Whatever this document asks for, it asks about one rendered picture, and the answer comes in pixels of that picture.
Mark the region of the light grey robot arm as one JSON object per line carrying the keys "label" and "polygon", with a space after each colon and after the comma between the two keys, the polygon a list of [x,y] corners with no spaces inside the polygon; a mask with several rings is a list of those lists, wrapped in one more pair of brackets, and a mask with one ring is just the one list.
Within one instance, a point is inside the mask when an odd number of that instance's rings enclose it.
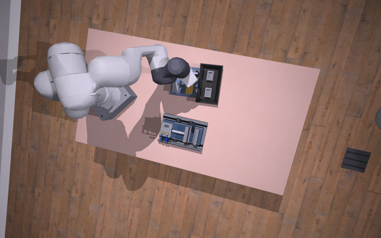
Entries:
{"label": "light grey robot arm", "polygon": [[93,104],[110,109],[118,103],[118,88],[139,80],[142,56],[148,60],[152,80],[159,85],[178,78],[190,87],[197,81],[189,63],[178,57],[169,60],[167,48],[160,44],[131,47],[118,56],[97,56],[87,65],[81,47],[62,42],[47,51],[49,69],[34,78],[34,87],[46,99],[61,101],[67,117],[80,119],[89,114]]}

